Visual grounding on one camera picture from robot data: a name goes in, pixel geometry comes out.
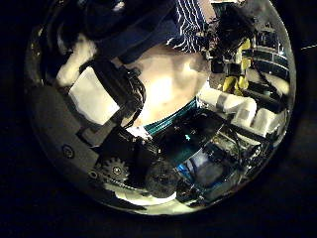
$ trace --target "striped shirt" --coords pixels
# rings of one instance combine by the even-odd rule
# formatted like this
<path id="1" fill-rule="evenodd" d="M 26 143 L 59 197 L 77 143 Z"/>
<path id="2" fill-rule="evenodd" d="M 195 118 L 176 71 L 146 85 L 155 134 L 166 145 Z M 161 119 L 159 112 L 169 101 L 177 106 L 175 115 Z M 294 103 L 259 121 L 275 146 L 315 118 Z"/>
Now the striped shirt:
<path id="1" fill-rule="evenodd" d="M 207 21 L 198 0 L 176 0 L 178 38 L 167 41 L 167 45 L 186 53 L 201 52 L 206 46 L 206 38 L 199 36 L 205 30 Z"/>

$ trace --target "black background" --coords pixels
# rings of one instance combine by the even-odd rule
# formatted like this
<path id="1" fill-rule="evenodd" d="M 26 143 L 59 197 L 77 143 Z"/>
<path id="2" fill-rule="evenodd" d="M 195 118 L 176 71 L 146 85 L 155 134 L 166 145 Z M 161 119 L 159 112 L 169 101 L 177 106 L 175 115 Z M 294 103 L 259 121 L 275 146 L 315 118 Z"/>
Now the black background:
<path id="1" fill-rule="evenodd" d="M 317 3 L 275 1 L 297 62 L 297 102 L 289 133 L 261 175 L 208 210 L 145 217 L 103 207 L 46 160 L 23 101 L 24 51 L 45 1 L 0 4 L 0 237 L 316 237 Z"/>

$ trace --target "black gear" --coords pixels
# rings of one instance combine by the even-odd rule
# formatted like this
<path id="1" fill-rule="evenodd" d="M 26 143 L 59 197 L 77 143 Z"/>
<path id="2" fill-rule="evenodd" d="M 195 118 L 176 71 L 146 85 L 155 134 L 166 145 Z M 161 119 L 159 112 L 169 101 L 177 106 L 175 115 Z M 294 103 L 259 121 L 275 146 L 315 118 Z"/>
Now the black gear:
<path id="1" fill-rule="evenodd" d="M 129 168 L 119 158 L 111 158 L 99 165 L 100 173 L 109 179 L 124 182 L 129 177 Z"/>

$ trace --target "bare skin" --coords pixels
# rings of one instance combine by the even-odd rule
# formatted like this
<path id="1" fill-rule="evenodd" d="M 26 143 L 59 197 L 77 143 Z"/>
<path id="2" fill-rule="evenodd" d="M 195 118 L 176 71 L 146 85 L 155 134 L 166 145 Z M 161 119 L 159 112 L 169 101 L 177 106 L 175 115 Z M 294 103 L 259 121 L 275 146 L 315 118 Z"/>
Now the bare skin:
<path id="1" fill-rule="evenodd" d="M 163 45 L 126 65 L 135 66 L 142 72 L 139 79 L 147 90 L 147 101 L 134 126 L 149 125 L 181 109 L 210 75 L 208 62 L 201 54 L 185 54 Z"/>

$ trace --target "screw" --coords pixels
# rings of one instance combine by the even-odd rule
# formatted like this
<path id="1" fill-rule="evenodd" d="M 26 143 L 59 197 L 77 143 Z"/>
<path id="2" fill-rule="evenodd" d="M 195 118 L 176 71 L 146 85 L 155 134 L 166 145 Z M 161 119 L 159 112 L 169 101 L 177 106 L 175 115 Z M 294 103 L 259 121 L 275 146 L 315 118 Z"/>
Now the screw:
<path id="1" fill-rule="evenodd" d="M 72 148 L 68 145 L 62 146 L 62 153 L 68 158 L 73 159 L 75 157 L 75 153 Z"/>
<path id="2" fill-rule="evenodd" d="M 114 173 L 115 175 L 119 176 L 119 175 L 121 174 L 121 169 L 120 169 L 119 167 L 115 167 L 115 168 L 113 169 L 113 173 Z"/>
<path id="3" fill-rule="evenodd" d="M 89 172 L 89 175 L 92 179 L 97 179 L 98 178 L 98 174 L 95 171 L 91 171 Z"/>

